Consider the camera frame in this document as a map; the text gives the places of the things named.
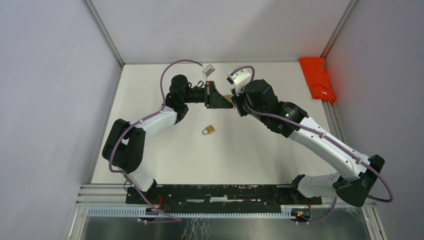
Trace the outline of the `large brass padlock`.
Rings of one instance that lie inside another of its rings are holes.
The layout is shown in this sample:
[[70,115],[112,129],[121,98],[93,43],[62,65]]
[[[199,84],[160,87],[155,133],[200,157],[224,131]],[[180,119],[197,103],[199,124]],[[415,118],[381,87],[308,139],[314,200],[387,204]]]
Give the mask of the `large brass padlock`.
[[232,99],[232,96],[231,96],[231,95],[224,95],[224,98],[225,98],[228,102],[230,102],[231,104],[233,104],[233,105],[234,105],[234,102],[233,102],[233,99]]

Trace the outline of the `small brass padlock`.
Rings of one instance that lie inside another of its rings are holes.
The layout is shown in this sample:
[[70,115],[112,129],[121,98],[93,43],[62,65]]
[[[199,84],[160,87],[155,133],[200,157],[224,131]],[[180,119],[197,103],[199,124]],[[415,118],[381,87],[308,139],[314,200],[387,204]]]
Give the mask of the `small brass padlock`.
[[203,135],[210,135],[210,134],[213,134],[215,131],[216,131],[215,128],[212,125],[209,125],[202,130],[202,134]]

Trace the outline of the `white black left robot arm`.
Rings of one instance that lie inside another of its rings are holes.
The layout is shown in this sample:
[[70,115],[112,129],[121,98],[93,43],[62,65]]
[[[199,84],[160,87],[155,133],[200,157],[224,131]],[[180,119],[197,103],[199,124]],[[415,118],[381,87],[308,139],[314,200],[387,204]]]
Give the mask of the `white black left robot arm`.
[[110,167],[116,167],[139,188],[137,196],[145,204],[157,198],[157,190],[152,187],[156,181],[142,165],[145,143],[150,136],[179,123],[189,111],[190,103],[203,103],[208,109],[234,108],[232,101],[218,92],[213,81],[192,86],[185,75],[179,74],[171,79],[169,92],[158,111],[134,123],[119,118],[111,127],[101,155],[109,161]]

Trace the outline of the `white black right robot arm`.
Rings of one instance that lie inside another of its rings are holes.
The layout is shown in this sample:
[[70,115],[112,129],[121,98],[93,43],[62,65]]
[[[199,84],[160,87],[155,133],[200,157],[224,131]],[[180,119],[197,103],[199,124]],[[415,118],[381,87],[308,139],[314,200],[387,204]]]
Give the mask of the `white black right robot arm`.
[[368,156],[347,146],[305,110],[278,100],[264,79],[230,83],[231,98],[242,117],[255,117],[271,132],[303,145],[336,170],[334,174],[300,177],[288,191],[293,203],[302,204],[313,197],[338,197],[351,206],[362,207],[372,199],[370,192],[385,164],[381,156]]

